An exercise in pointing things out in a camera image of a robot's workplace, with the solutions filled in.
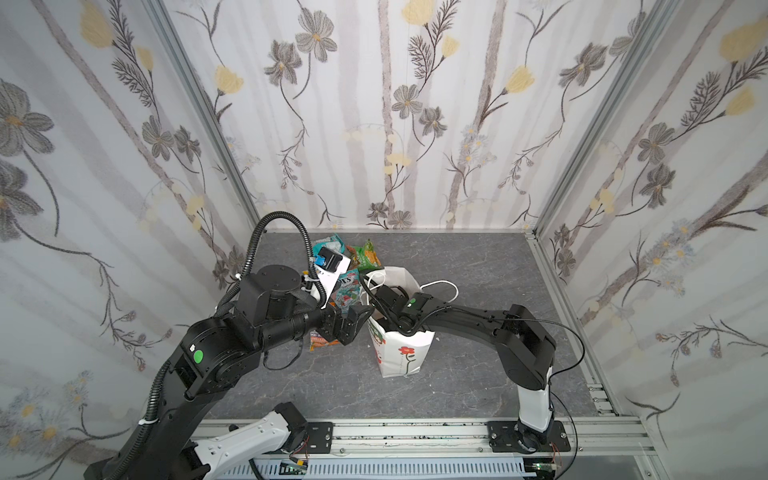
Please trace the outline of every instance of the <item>white paper bag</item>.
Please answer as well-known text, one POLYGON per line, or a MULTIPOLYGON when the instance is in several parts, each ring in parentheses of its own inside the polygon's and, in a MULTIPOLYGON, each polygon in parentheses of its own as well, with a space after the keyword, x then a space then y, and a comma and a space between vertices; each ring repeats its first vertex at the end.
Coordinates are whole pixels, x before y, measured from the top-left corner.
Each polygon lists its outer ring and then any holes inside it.
MULTIPOLYGON (((385 266, 384 270, 374 270, 368 273, 366 277, 361 281, 370 281, 370 284, 383 283, 387 286, 400 286, 409 295, 422 291, 413 275, 401 266, 385 266)), ((362 303, 363 305, 369 304, 368 296, 364 292, 362 303)), ((374 316, 378 318, 381 314, 376 312, 374 316)), ((373 317, 368 319, 368 327, 373 346, 376 348, 379 370, 381 370, 382 377, 384 378, 411 375, 418 372, 422 368, 422 363, 424 363, 424 358, 427 356, 429 346, 432 345, 432 339, 435 338, 435 333, 429 331, 417 332, 413 336, 405 336, 397 332, 386 332, 373 317)))

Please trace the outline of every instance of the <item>marble patterned tabletop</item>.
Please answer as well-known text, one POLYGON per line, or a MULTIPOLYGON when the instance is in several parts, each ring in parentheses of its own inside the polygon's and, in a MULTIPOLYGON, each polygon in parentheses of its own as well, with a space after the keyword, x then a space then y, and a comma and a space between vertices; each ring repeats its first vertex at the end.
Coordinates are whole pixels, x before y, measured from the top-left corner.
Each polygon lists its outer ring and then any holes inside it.
MULTIPOLYGON (((521 233, 339 233, 349 245, 371 239, 385 265, 404 266, 420 283, 451 280, 459 288, 455 303, 496 310, 512 303, 528 307, 539 319, 559 321, 547 288, 521 233)), ((310 235, 314 240, 325 237, 310 235)), ((254 269, 270 263, 306 269, 298 233, 265 233, 254 269)), ((439 284, 429 292, 450 300, 453 287, 439 284)), ((564 330, 545 325, 558 344, 554 367, 576 360, 564 330)), ((285 365, 298 342, 270 352, 269 365, 285 365)), ((552 390, 573 416, 595 416, 581 370, 555 377, 552 390)), ((469 339, 438 333, 421 372, 384 379, 364 330, 349 346, 309 351, 288 369, 259 367, 244 376, 214 406, 210 419, 254 419, 277 403, 291 401, 308 419, 455 418, 517 416, 515 384, 505 375, 498 355, 469 339)), ((564 411, 554 401, 555 414, 564 411)))

